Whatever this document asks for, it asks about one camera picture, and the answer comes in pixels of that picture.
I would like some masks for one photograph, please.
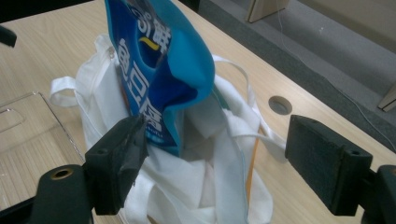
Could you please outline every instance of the wooden table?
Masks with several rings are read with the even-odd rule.
[[[263,116],[281,136],[287,137],[290,115],[278,115],[270,108],[268,101],[272,96],[288,99],[292,114],[316,119],[372,153],[373,170],[376,171],[381,164],[396,164],[396,155],[372,137],[218,28],[180,3],[176,4],[191,20],[212,53],[237,62],[247,70]],[[101,33],[107,33],[105,5],[99,0],[3,25],[18,35],[18,41],[15,49],[0,46],[0,102],[30,91],[40,91],[48,97],[50,82],[56,77],[74,77],[81,64],[94,54],[94,39]],[[245,81],[234,68],[217,64],[217,73],[245,92]],[[78,109],[55,107],[54,111],[76,146],[84,152]],[[263,145],[259,145],[255,168],[274,197],[273,223],[360,223],[361,208],[356,217],[334,217],[291,165],[275,161]],[[116,217],[98,218],[96,221],[119,222]]]

